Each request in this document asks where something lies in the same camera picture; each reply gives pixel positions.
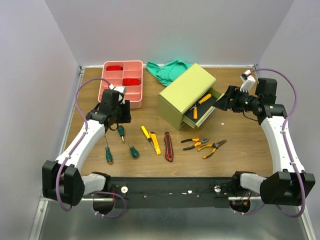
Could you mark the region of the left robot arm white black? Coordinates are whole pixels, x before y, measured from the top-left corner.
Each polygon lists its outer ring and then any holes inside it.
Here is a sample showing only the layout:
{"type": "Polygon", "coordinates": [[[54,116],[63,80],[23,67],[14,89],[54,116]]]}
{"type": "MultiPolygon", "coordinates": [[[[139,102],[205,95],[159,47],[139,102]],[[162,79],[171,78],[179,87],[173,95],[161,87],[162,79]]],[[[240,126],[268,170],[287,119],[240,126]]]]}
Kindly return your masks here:
{"type": "Polygon", "coordinates": [[[126,88],[105,89],[102,100],[84,117],[84,124],[69,147],[42,166],[42,194],[57,200],[65,209],[76,206],[83,196],[95,192],[104,198],[110,194],[110,176],[93,172],[81,176],[82,166],[98,140],[112,125],[130,123],[130,101],[125,99],[126,88]]]}

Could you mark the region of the long green screwdriver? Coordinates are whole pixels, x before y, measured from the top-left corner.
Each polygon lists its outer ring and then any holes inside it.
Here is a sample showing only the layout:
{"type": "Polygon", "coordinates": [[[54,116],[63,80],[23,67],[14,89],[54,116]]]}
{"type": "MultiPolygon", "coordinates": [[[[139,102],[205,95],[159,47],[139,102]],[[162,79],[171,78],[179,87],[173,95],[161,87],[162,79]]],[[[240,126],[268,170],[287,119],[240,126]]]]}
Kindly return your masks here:
{"type": "Polygon", "coordinates": [[[111,154],[110,148],[108,146],[107,138],[104,136],[104,141],[105,141],[105,157],[106,161],[109,165],[113,164],[113,156],[111,154]]]}

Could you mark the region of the olive green drawer cabinet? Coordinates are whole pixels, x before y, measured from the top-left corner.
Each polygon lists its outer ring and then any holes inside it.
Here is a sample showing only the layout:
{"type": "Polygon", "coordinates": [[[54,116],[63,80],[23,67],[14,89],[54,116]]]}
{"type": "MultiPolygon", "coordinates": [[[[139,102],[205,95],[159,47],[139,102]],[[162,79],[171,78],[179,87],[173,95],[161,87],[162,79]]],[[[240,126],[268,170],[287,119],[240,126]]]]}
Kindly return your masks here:
{"type": "Polygon", "coordinates": [[[214,102],[222,95],[214,84],[216,78],[197,63],[193,64],[158,94],[158,113],[173,128],[180,130],[185,124],[195,129],[214,111],[214,102]],[[193,106],[205,95],[212,97],[197,105],[197,119],[193,119],[193,106]]]}

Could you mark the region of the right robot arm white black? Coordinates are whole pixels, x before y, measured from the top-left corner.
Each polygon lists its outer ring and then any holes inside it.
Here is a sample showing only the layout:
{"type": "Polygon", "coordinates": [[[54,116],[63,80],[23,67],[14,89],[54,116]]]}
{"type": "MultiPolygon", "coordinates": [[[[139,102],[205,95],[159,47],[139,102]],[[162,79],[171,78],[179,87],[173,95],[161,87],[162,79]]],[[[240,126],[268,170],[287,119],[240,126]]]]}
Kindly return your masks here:
{"type": "Polygon", "coordinates": [[[260,195],[268,205],[301,206],[316,183],[315,176],[302,166],[287,125],[288,115],[276,103],[277,81],[259,78],[254,95],[230,85],[213,106],[234,113],[252,112],[263,129],[270,149],[273,170],[269,177],[253,172],[236,171],[230,191],[241,196],[247,190],[260,195]]]}

